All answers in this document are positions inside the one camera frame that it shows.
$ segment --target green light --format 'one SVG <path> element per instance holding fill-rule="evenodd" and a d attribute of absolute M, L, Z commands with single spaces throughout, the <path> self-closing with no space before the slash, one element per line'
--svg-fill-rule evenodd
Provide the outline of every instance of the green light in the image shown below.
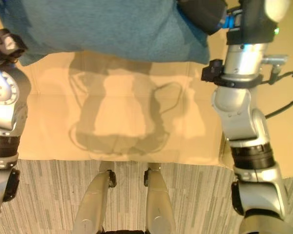
<path fill-rule="evenodd" d="M 279 32 L 280 32 L 280 29 L 279 29 L 279 28 L 276 28 L 276 29 L 274 30 L 274 34 L 275 34 L 275 35 L 278 35 Z"/>

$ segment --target floor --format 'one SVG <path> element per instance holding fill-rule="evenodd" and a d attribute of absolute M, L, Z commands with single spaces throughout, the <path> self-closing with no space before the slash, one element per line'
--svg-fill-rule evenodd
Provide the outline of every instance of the floor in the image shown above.
<path fill-rule="evenodd" d="M 19 160 L 17 197 L 5 203 L 0 234 L 70 234 L 84 192 L 99 161 Z M 145 229 L 145 163 L 117 162 L 117 187 L 110 189 L 104 228 Z M 163 164 L 178 234 L 237 234 L 241 217 L 231 207 L 233 172 L 220 167 Z M 285 180 L 293 226 L 293 178 Z"/>

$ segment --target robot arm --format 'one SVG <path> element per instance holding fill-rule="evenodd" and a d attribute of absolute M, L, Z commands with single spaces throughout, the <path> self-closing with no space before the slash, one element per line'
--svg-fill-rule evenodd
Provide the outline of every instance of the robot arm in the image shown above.
<path fill-rule="evenodd" d="M 229 10 L 225 21 L 221 11 L 204 8 L 204 2 L 185 0 L 179 1 L 179 6 L 208 33 L 217 31 L 220 24 L 229 28 L 225 64 L 219 59 L 211 61 L 203 69 L 202 80 L 218 86 L 212 95 L 212 105 L 221 118 L 234 159 L 237 181 L 231 186 L 232 204 L 245 217 L 239 233 L 293 233 L 283 221 L 288 209 L 287 191 L 273 158 L 266 118 L 256 106 L 256 87 L 262 82 L 261 65 L 273 65 L 274 72 L 287 60 L 286 56 L 265 56 L 265 51 L 289 0 L 240 0 L 241 5 Z M 226 9 L 221 0 L 211 2 Z M 201 11 L 212 14 L 213 25 L 202 26 L 204 20 L 193 20 Z"/>
<path fill-rule="evenodd" d="M 15 197 L 19 184 L 20 172 L 13 167 L 27 118 L 30 82 L 14 61 L 25 49 L 20 37 L 0 30 L 0 213 L 2 203 Z"/>

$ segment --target blue towel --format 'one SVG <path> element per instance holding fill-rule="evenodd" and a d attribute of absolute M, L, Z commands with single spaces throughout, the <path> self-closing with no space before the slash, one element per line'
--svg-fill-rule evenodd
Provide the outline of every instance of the blue towel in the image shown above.
<path fill-rule="evenodd" d="M 175 0 L 0 0 L 0 19 L 29 48 L 23 66 L 83 50 L 138 61 L 209 61 L 207 35 Z"/>

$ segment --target blue connector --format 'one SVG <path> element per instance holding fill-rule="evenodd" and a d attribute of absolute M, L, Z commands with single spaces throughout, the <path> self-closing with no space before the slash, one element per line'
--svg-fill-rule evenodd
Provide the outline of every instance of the blue connector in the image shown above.
<path fill-rule="evenodd" d="M 234 28 L 234 16 L 227 16 L 222 28 Z"/>

